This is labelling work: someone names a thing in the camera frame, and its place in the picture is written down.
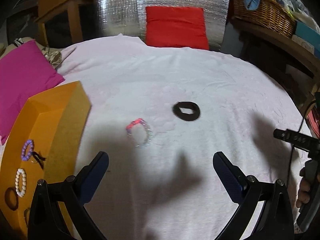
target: blue box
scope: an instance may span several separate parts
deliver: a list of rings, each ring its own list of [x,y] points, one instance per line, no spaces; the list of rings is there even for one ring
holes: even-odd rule
[[[304,24],[303,22],[296,21],[297,28],[295,35],[309,42],[311,45],[315,47],[318,51],[320,51],[320,35],[309,26]]]
[[[320,52],[319,52],[319,50],[315,49],[314,55],[315,55],[318,59],[320,59]]]

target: white pearl bracelet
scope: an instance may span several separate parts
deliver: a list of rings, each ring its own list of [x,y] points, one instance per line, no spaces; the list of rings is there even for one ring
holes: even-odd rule
[[[19,190],[19,180],[20,180],[20,174],[22,176],[22,190],[20,191]],[[16,175],[16,192],[17,192],[17,195],[19,197],[23,197],[24,194],[26,193],[26,189],[27,189],[27,176],[26,176],[26,172],[24,169],[18,169],[17,171],[17,175]]]

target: pink pillow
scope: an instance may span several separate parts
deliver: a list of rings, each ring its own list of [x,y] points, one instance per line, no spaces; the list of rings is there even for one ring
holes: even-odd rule
[[[0,60],[0,135],[2,145],[29,97],[64,81],[42,55],[35,41],[28,41]]]

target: blue gripper pad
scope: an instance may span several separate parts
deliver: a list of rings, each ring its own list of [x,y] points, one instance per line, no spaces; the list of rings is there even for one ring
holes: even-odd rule
[[[75,185],[79,203],[83,205],[90,202],[108,166],[108,154],[99,152],[88,166],[84,166],[79,171]]]
[[[234,203],[241,204],[245,198],[248,184],[238,166],[232,165],[223,152],[213,155],[213,167]]]

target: purple beaded bracelet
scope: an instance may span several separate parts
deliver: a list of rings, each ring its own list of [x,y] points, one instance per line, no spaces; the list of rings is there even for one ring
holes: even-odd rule
[[[30,145],[30,149],[29,149],[27,156],[26,156],[26,150],[27,150],[28,145]],[[25,162],[28,161],[32,155],[32,152],[33,152],[33,140],[29,139],[25,142],[25,144],[22,148],[21,159]]]

